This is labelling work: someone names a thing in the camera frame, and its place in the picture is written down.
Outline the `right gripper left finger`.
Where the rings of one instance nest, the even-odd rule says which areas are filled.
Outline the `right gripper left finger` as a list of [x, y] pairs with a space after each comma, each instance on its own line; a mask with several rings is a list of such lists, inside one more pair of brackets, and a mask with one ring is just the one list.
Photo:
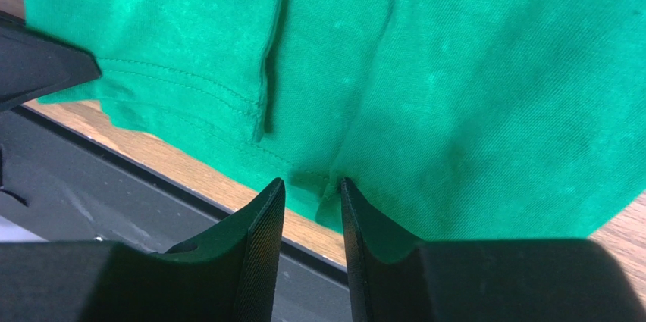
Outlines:
[[269, 321], [285, 185], [163, 253], [122, 242], [1, 246], [3, 321]]

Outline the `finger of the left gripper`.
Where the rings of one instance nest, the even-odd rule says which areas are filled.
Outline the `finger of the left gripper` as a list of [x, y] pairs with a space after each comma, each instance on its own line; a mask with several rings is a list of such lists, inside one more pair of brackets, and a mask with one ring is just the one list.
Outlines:
[[100, 78], [89, 52], [47, 37], [1, 13], [1, 111]]

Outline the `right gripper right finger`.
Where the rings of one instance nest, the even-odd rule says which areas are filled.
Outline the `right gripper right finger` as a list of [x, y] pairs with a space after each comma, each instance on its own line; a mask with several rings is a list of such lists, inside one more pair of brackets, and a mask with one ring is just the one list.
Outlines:
[[587, 239], [426, 242], [340, 184], [355, 321], [643, 321], [616, 259]]

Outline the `green t-shirt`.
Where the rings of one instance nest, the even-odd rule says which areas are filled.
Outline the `green t-shirt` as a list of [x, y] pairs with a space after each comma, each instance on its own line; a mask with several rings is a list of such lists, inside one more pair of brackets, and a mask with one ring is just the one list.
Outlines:
[[585, 237], [645, 188], [645, 0], [24, 0], [96, 100], [342, 230], [349, 177], [427, 240]]

